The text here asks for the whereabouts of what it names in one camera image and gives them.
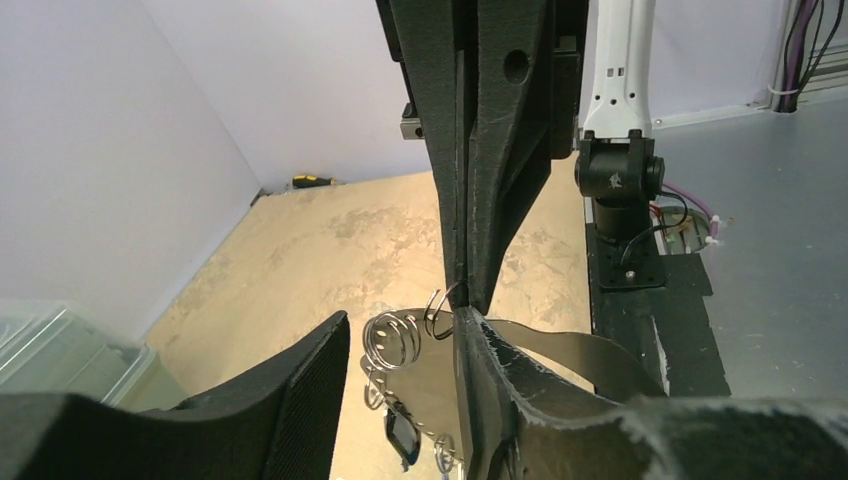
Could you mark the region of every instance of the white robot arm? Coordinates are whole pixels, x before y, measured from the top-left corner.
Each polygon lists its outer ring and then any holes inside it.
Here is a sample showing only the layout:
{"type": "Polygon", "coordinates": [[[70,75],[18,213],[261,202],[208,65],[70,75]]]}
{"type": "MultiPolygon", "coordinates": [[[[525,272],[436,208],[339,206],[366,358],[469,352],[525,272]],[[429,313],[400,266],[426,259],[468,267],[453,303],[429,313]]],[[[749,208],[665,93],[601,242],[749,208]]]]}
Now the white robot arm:
{"type": "Polygon", "coordinates": [[[600,0],[595,80],[585,132],[622,140],[651,135],[648,66],[656,0],[600,0]]]}
{"type": "Polygon", "coordinates": [[[621,264],[629,259],[626,246],[651,227],[648,202],[661,193],[665,174],[664,160],[654,155],[648,110],[655,5],[598,1],[592,101],[575,167],[580,193],[592,199],[598,235],[613,252],[625,252],[610,255],[621,264]]]}

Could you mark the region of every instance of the metal key ring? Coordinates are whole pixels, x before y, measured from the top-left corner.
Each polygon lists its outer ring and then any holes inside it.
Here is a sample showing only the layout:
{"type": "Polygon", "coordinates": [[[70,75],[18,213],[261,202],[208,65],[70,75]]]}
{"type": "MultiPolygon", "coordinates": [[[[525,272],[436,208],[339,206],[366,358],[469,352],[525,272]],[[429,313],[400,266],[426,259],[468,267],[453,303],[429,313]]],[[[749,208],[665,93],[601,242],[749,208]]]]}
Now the metal key ring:
{"type": "Polygon", "coordinates": [[[369,410],[377,410],[386,403],[386,398],[383,396],[383,392],[381,391],[381,387],[383,390],[386,388],[385,380],[383,380],[384,383],[382,384],[377,382],[374,382],[373,384],[371,383],[371,375],[373,375],[376,370],[377,369],[373,367],[371,368],[371,371],[368,372],[368,383],[365,384],[365,406],[368,407],[369,410]],[[378,385],[376,387],[377,391],[372,393],[371,386],[374,384],[378,385]]]}
{"type": "Polygon", "coordinates": [[[395,321],[397,319],[396,316],[392,315],[391,319],[386,322],[386,325],[389,326],[398,336],[398,340],[400,341],[400,363],[398,365],[406,365],[406,342],[404,341],[403,334],[400,333],[400,329],[398,328],[398,323],[395,321]]]}
{"type": "Polygon", "coordinates": [[[456,459],[449,453],[454,448],[453,437],[447,433],[439,435],[433,443],[433,456],[436,457],[436,467],[442,475],[450,473],[456,464],[456,459]]]}
{"type": "Polygon", "coordinates": [[[451,285],[450,287],[448,287],[448,289],[445,290],[445,294],[442,295],[442,299],[439,301],[439,304],[436,305],[436,311],[435,311],[435,313],[433,313],[433,318],[431,320],[432,321],[432,329],[433,329],[433,338],[435,338],[436,340],[444,340],[444,339],[450,337],[451,335],[453,335],[453,325],[451,325],[447,330],[445,330],[442,333],[436,333],[436,322],[439,319],[439,313],[442,312],[442,306],[444,306],[445,301],[447,301],[447,299],[448,299],[448,296],[450,296],[453,289],[456,288],[457,286],[459,286],[460,283],[461,282],[456,282],[453,285],[451,285]]]}
{"type": "Polygon", "coordinates": [[[436,332],[434,331],[434,329],[432,329],[432,328],[431,328],[431,327],[434,327],[434,326],[435,326],[435,323],[434,323],[433,325],[430,325],[430,317],[429,317],[429,316],[430,316],[430,307],[432,307],[432,306],[433,306],[433,300],[435,300],[435,299],[436,299],[436,296],[437,296],[437,295],[439,294],[439,292],[441,292],[441,291],[442,291],[442,290],[441,290],[441,289],[439,289],[439,288],[437,288],[437,289],[433,290],[433,294],[432,294],[432,295],[430,295],[430,299],[429,299],[429,300],[427,300],[427,306],[426,306],[426,307],[424,307],[424,316],[423,316],[423,320],[424,320],[424,331],[426,331],[426,332],[427,332],[427,335],[430,335],[431,337],[435,337],[435,336],[436,336],[436,332]]]}

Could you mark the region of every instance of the beige floor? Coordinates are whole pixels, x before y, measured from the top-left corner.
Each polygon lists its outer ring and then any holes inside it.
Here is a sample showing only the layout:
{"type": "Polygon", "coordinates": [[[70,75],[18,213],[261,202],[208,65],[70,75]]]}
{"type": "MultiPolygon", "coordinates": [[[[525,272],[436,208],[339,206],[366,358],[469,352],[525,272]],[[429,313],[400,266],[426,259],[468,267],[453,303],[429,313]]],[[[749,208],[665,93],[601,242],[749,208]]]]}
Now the beige floor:
{"type": "MultiPolygon", "coordinates": [[[[554,175],[504,260],[490,316],[539,330],[588,331],[583,203],[573,160],[554,175]]],[[[148,335],[190,393],[294,343],[336,310],[352,338],[332,478],[400,478],[365,408],[359,332],[388,308],[423,306],[443,288],[438,210],[429,174],[261,199],[148,335]]],[[[404,478],[439,478],[432,448],[404,478]]]]}

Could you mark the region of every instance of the coiled spring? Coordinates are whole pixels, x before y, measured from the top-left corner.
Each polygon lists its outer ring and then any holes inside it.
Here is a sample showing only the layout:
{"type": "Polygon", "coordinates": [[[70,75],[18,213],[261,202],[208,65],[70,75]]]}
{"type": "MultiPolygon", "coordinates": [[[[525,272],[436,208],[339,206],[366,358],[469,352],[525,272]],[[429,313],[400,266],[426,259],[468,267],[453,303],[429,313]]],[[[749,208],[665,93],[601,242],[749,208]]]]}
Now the coiled spring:
{"type": "Polygon", "coordinates": [[[412,315],[383,312],[365,324],[362,329],[362,346],[374,368],[381,372],[393,372],[418,360],[421,331],[412,315]]]}
{"type": "Polygon", "coordinates": [[[424,331],[436,340],[444,340],[453,334],[453,325],[442,332],[436,332],[436,322],[456,286],[448,288],[442,298],[433,304],[440,290],[436,289],[420,320],[413,315],[402,314],[399,310],[385,311],[365,323],[362,329],[362,346],[368,362],[380,372],[394,372],[412,365],[421,354],[421,331],[418,322],[424,322],[424,331]]]}

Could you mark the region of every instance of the white cable tie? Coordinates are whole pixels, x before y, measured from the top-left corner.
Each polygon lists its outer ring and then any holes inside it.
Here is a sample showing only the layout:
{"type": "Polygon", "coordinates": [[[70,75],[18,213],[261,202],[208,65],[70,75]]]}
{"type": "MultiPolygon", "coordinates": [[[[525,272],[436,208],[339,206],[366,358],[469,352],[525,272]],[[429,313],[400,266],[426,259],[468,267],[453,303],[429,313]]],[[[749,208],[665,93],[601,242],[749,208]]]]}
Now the white cable tie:
{"type": "Polygon", "coordinates": [[[796,88],[795,90],[788,90],[788,91],[782,92],[780,90],[775,90],[774,87],[772,87],[771,85],[768,86],[768,89],[769,89],[769,92],[771,92],[772,94],[778,95],[778,96],[781,96],[781,97],[785,96],[785,95],[795,95],[796,93],[801,91],[801,90],[796,88]]]}

